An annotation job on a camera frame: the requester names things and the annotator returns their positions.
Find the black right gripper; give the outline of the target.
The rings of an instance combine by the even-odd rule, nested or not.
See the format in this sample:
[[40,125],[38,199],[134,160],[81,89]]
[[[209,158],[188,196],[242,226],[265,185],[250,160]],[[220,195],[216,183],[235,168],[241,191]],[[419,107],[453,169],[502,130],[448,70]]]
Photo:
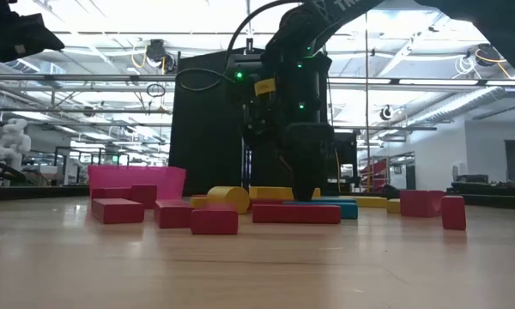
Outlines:
[[325,119],[325,83],[331,60],[325,55],[280,62],[275,67],[261,60],[276,79],[272,106],[259,106],[244,98],[242,137],[248,146],[276,142],[292,174],[297,201],[309,202],[327,182],[328,155],[333,128]]

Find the red arch wooden block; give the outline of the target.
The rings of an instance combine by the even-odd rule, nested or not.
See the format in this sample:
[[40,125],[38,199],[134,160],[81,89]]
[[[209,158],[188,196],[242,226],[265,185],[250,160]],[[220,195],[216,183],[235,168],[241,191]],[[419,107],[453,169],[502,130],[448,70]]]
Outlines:
[[440,216],[440,201],[444,195],[445,193],[443,191],[401,191],[401,215],[420,218],[431,218]]
[[140,203],[145,209],[153,209],[157,200],[156,185],[133,185],[130,188],[130,200]]

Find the black cabinet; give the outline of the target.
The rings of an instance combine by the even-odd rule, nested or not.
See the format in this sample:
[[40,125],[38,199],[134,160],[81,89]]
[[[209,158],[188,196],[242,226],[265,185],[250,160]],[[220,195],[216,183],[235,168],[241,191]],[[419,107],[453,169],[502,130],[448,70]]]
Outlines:
[[361,181],[356,137],[355,133],[335,134],[334,150],[328,157],[326,191],[329,194],[351,192]]

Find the red cart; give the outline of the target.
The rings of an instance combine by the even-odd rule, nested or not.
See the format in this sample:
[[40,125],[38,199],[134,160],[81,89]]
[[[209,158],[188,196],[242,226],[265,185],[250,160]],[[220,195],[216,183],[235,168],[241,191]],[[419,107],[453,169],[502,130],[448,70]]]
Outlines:
[[387,159],[364,160],[359,169],[360,187],[363,191],[380,192],[389,183]]

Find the yellow tape tag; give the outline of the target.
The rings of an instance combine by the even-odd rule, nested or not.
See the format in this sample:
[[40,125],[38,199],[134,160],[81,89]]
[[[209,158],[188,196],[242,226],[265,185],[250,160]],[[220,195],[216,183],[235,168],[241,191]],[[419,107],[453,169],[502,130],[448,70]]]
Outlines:
[[258,81],[254,84],[254,92],[256,96],[262,94],[268,94],[276,91],[276,79],[269,78],[265,80]]

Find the yellow rounded wooden block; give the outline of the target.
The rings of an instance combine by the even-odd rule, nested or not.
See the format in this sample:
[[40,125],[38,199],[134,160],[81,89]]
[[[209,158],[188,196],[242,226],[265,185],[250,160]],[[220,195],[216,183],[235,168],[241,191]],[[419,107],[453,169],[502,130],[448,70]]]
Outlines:
[[250,206],[248,191],[239,186],[215,186],[207,193],[210,203],[221,203],[233,206],[238,214],[245,214]]

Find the black folding partition screen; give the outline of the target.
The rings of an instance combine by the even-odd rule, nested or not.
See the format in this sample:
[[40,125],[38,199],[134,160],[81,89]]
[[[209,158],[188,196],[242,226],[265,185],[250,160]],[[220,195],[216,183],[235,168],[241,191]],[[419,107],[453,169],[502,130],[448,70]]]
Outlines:
[[186,193],[231,185],[292,188],[275,143],[251,147],[241,133],[246,109],[230,72],[239,55],[263,51],[236,49],[180,60],[168,163],[186,170]]

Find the white robot figure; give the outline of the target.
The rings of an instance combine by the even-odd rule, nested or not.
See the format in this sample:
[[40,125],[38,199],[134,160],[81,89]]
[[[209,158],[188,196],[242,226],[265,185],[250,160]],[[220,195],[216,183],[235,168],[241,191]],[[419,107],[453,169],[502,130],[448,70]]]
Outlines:
[[15,170],[21,170],[22,156],[31,150],[32,140],[25,133],[26,119],[12,118],[3,126],[0,139],[0,161],[6,160]]

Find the red plastic bin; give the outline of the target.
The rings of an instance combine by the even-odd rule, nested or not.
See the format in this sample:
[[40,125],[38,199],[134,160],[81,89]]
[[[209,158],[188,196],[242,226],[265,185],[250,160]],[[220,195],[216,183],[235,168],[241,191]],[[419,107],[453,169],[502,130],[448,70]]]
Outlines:
[[88,186],[93,190],[124,188],[132,185],[155,185],[157,199],[180,199],[183,196],[186,170],[179,167],[138,167],[92,165],[88,167]]

